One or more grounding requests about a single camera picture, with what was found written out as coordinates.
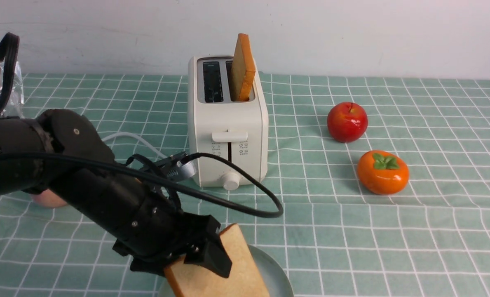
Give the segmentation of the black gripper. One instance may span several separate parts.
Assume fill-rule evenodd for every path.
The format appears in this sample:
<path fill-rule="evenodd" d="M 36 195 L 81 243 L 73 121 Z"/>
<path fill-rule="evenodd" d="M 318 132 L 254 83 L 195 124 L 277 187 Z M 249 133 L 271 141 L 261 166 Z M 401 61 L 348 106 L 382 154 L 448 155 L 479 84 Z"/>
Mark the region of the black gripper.
<path fill-rule="evenodd" d="M 232 260 L 211 215 L 175 209 L 148 194 L 141 206 L 119 230 L 113 250 L 132 256 L 131 270 L 164 276 L 164 269 L 185 257 L 184 263 L 201 266 L 221 278 L 229 278 Z"/>

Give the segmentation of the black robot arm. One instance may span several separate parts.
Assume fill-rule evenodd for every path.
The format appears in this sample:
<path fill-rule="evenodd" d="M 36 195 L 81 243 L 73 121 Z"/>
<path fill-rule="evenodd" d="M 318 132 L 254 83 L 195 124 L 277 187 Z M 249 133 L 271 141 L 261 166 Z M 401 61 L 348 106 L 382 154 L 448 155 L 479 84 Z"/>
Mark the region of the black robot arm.
<path fill-rule="evenodd" d="M 67 109 L 51 109 L 36 119 L 0 119 L 0 196 L 49 189 L 111 234 L 113 250 L 132 256 L 130 269 L 164 276 L 185 256 L 186 264 L 230 276 L 232 261 L 209 215 L 181 209 L 169 180 L 140 155 L 136 170 L 115 161 L 90 121 Z"/>

